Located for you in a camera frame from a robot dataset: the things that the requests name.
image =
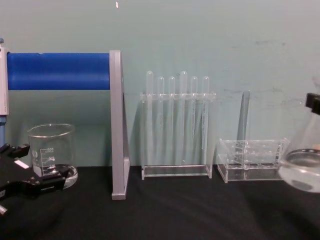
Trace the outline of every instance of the test tube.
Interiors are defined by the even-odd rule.
[[[176,124],[176,149],[175,162],[184,163],[184,139],[185,139],[185,98],[187,93],[188,74],[186,71],[180,73],[179,104]]]
[[[176,79],[174,76],[169,77],[167,80],[168,85],[168,93],[170,94],[169,102],[168,102],[168,118],[166,125],[167,127],[167,138],[166,138],[166,160],[168,162],[168,165],[173,164],[173,149],[174,149],[174,102],[175,102],[175,92],[176,92]]]
[[[195,138],[195,121],[196,121],[196,94],[198,91],[198,78],[196,76],[193,76],[191,78],[191,84],[190,84],[192,94],[192,100],[191,100],[191,112],[192,112],[192,119],[191,119],[191,127],[192,127],[192,146],[194,145],[194,138]]]
[[[202,79],[202,123],[201,123],[201,131],[202,131],[202,143],[201,149],[206,150],[205,147],[207,145],[208,138],[208,117],[209,117],[209,103],[207,100],[207,93],[209,92],[209,77],[205,76]]]
[[[165,93],[165,79],[161,76],[157,79],[157,114],[156,114],[156,146],[155,146],[155,160],[156,164],[160,165],[162,161],[163,149],[163,94]]]
[[[241,98],[241,107],[238,122],[238,133],[236,137],[235,147],[235,158],[240,163],[244,162],[244,152],[246,147],[246,133],[247,133],[247,122],[248,122],[248,111],[250,103],[250,91],[244,91]],[[248,169],[250,163],[244,162],[244,169]]]
[[[152,122],[152,99],[154,93],[154,73],[152,71],[148,71],[146,73],[146,101],[147,101],[147,110],[146,110],[146,151],[147,151],[147,159],[146,165],[153,159],[154,152],[154,137],[153,137],[153,122]]]

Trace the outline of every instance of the glass beaker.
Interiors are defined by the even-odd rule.
[[[279,162],[278,173],[289,185],[320,193],[320,95],[308,94],[311,112]]]
[[[64,188],[71,187],[78,179],[78,171],[74,165],[75,127],[64,123],[43,124],[27,132],[33,171],[38,176],[48,176],[68,167]]]

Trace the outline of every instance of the glass flask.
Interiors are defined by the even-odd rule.
[[[279,161],[278,173],[289,185],[320,193],[320,95],[308,93],[311,111]]]

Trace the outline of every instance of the black table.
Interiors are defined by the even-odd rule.
[[[127,199],[112,201],[110,167],[79,167],[77,183],[37,200],[9,198],[0,240],[316,240],[320,194],[283,181],[225,184],[207,177],[141,180],[130,170]]]

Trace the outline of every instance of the white label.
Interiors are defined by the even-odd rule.
[[[6,190],[0,191],[0,198],[4,197],[6,194]]]
[[[18,164],[20,167],[24,168],[24,169],[28,169],[29,166],[27,164],[25,164],[24,162],[20,161],[20,160],[17,160],[17,161],[14,161],[15,164]]]
[[[5,207],[0,205],[0,214],[4,215],[6,213],[6,211],[8,211],[8,209],[6,209]]]

